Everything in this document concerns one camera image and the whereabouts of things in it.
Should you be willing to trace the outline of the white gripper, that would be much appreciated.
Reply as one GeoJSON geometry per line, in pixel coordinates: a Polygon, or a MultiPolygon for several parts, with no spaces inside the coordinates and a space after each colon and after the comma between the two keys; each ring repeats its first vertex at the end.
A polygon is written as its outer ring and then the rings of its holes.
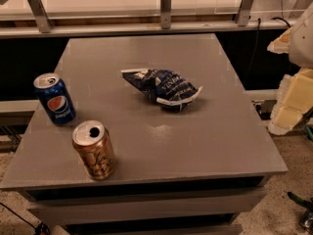
{"type": "Polygon", "coordinates": [[[300,69],[295,75],[286,74],[277,92],[268,130],[285,135],[293,130],[313,108],[313,3],[267,50],[275,54],[289,54],[290,61],[300,69]]]}

